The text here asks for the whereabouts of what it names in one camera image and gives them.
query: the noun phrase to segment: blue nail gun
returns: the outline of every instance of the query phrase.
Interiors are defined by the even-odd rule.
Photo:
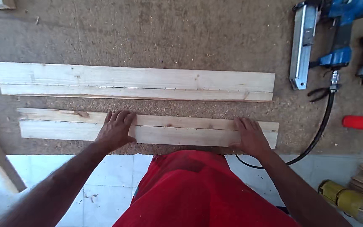
[[[310,67],[324,66],[332,70],[329,92],[338,89],[339,69],[351,60],[352,22],[363,18],[363,0],[307,0],[295,5],[295,28],[292,43],[290,81],[295,90],[306,89]],[[333,20],[335,35],[329,54],[309,62],[318,20]]]

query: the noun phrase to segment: particle board surface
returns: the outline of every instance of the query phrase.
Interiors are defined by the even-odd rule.
[[[316,67],[309,71],[307,90],[291,89],[288,78],[295,17],[291,9],[297,2],[17,1],[17,10],[0,11],[0,61],[3,62],[271,72],[275,73],[275,86],[272,102],[97,101],[10,96],[0,92],[0,145],[10,155],[57,155],[77,154],[90,143],[23,139],[17,107],[95,112],[128,109],[145,115],[203,118],[221,118],[228,111],[224,119],[239,116],[279,122],[276,152],[301,153],[314,138],[326,105],[326,99],[309,103],[306,94],[328,86],[330,78],[328,74],[323,76],[326,69]],[[35,25],[37,16],[40,21]],[[355,20],[352,28],[353,58],[340,71],[343,86],[335,95],[329,123],[312,153],[357,154],[363,149],[363,131],[341,126],[345,115],[363,116],[363,87],[353,76],[363,61],[363,47],[359,43],[363,18]],[[328,52],[326,37],[334,35],[330,32],[324,25],[316,30],[318,48],[312,49],[315,59]],[[238,152],[220,147],[131,144],[116,153],[166,154],[179,149]]]
[[[93,141],[105,113],[18,108],[23,138]],[[275,148],[279,123],[259,122]],[[227,147],[240,140],[233,120],[137,115],[129,135],[138,143]]]
[[[275,74],[0,62],[3,95],[271,101]]]

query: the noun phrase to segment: red shirt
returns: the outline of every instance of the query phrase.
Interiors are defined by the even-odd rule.
[[[184,150],[154,155],[130,207],[113,226],[299,224],[243,183],[224,156]]]

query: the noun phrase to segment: wood shavings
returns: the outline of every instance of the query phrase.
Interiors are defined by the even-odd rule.
[[[228,111],[230,111],[230,110],[227,110],[223,115],[222,115],[222,117],[221,117],[221,119],[226,115],[226,113],[228,112]]]

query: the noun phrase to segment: forearm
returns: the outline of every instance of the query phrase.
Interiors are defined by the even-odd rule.
[[[292,217],[303,227],[351,225],[274,152],[260,160]]]
[[[108,152],[98,143],[86,147],[34,187],[0,226],[55,226]]]

